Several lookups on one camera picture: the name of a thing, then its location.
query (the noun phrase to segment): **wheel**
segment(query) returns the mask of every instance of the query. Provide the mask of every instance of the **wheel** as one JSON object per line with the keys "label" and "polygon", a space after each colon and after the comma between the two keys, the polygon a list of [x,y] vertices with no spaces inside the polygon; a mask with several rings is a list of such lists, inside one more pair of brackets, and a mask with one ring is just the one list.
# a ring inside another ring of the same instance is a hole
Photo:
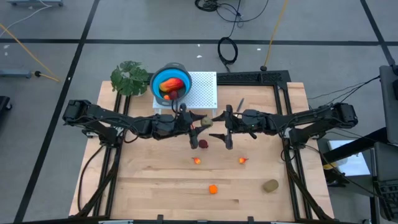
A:
{"label": "wheel", "polygon": [[12,104],[8,103],[6,106],[6,110],[11,110],[12,109]]}

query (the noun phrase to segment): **dark red object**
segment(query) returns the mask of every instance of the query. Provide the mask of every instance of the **dark red object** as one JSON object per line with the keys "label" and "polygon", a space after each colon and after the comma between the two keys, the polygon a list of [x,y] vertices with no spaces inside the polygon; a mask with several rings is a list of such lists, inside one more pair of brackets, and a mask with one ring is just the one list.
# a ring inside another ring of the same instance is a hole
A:
{"label": "dark red object", "polygon": [[200,140],[199,141],[199,147],[201,147],[202,149],[207,149],[209,147],[209,144],[207,144],[206,140]]}
{"label": "dark red object", "polygon": [[170,93],[169,93],[169,97],[170,97],[170,99],[171,100],[176,100],[177,98],[178,98],[178,93],[177,93],[177,91],[171,91]]}

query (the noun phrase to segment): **white perforated panel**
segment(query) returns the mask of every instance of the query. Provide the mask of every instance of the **white perforated panel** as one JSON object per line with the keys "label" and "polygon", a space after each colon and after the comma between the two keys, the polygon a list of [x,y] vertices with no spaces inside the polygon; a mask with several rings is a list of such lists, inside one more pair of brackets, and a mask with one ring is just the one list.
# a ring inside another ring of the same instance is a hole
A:
{"label": "white perforated panel", "polygon": [[[192,88],[179,101],[185,103],[189,109],[217,109],[217,73],[216,72],[189,72],[192,78]],[[170,109],[162,106],[154,97],[153,107],[156,109]]]}

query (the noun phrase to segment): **yellow cable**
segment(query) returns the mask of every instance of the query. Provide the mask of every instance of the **yellow cable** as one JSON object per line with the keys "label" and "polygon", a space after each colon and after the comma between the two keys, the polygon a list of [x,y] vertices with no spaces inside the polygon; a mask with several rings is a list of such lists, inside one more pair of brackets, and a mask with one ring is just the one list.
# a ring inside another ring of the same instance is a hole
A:
{"label": "yellow cable", "polygon": [[273,33],[272,33],[272,35],[271,35],[271,40],[269,41],[269,46],[268,46],[267,58],[266,58],[266,62],[264,62],[264,66],[267,66],[268,58],[269,58],[269,55],[271,54],[271,45],[272,45],[272,41],[274,40],[274,35],[275,35],[275,33],[276,33],[276,30],[278,29],[280,20],[282,19],[282,16],[284,15],[284,12],[285,12],[285,9],[286,9],[286,5],[287,5],[287,2],[288,2],[288,1],[289,1],[289,0],[285,0],[284,6],[282,7],[282,10],[281,10],[281,12],[280,12],[280,14],[279,14],[279,17],[278,17],[278,21],[276,22],[274,31],[273,31]]}
{"label": "yellow cable", "polygon": [[25,47],[25,45],[23,45],[18,39],[17,39],[17,37],[15,37],[12,33],[10,33],[8,30],[7,30],[7,28],[5,28],[1,23],[0,23],[0,27],[2,28],[2,29],[4,29],[4,31],[6,31],[16,42],[18,42],[18,44],[36,61],[36,62],[38,62],[39,64],[41,64],[41,66],[43,66],[52,76],[54,76],[54,77],[56,77],[57,78],[57,80],[59,79],[56,75],[54,75],[54,73],[53,72],[51,72],[51,70],[49,69],[49,68],[47,68],[40,60],[38,60],[33,54],[32,54],[32,52],[30,52],[29,50],[28,50],[28,48],[26,48]]}
{"label": "yellow cable", "polygon": [[60,82],[60,80],[57,80],[56,78],[53,78],[53,77],[51,77],[50,75],[44,75],[43,73],[40,73],[40,75],[41,75],[41,76],[44,76],[45,78],[49,78],[49,79],[51,79],[51,80],[54,80],[54,81],[56,81],[56,82]]}

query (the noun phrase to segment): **gray floor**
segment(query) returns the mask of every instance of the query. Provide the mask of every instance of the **gray floor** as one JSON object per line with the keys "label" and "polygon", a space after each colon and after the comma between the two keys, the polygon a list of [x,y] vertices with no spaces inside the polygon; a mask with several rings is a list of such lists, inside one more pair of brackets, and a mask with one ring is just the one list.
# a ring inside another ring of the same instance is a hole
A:
{"label": "gray floor", "polygon": [[[43,10],[15,25],[11,31],[18,38],[79,39],[93,0],[64,1],[64,7]],[[238,1],[226,2],[236,6]],[[395,10],[398,2],[367,2],[385,40],[398,41],[394,29],[398,22]],[[264,1],[260,0],[243,1],[243,18],[256,15],[263,5]],[[270,0],[265,13],[237,28],[232,38],[269,40],[282,5],[281,0]],[[5,26],[32,12],[27,6],[11,7],[0,2],[0,22]],[[227,12],[224,14],[233,19]],[[101,0],[88,38],[219,39],[228,35],[231,28],[232,24],[222,21],[215,12],[199,11],[193,0]],[[357,0],[289,1],[275,39],[377,41]],[[26,46],[64,79],[77,44]],[[264,63],[267,45],[238,47],[238,60],[230,66],[233,72],[256,71]],[[398,47],[389,49],[392,56],[398,58]],[[232,53],[227,46],[223,46],[223,51]],[[149,72],[171,61],[184,64],[189,71],[225,72],[214,44],[86,44],[67,100],[95,102],[101,82],[109,80],[111,71],[123,60],[143,62]],[[307,95],[311,97],[376,77],[378,67],[386,63],[379,46],[275,45],[268,67],[269,70],[289,70],[292,81],[304,82]],[[44,72],[17,44],[0,44],[0,67]],[[11,222],[15,217],[62,86],[63,83],[43,77],[0,79],[0,95],[10,96],[14,104],[0,129],[0,223]],[[330,99],[320,98],[310,104],[318,106]],[[359,118],[353,132],[367,134],[384,126],[379,82],[366,85],[347,102],[354,105]],[[85,143],[78,129],[62,126],[61,120],[58,122],[25,221],[67,217]],[[330,195],[336,218],[347,222],[370,218],[368,198],[341,189],[330,189]]]}

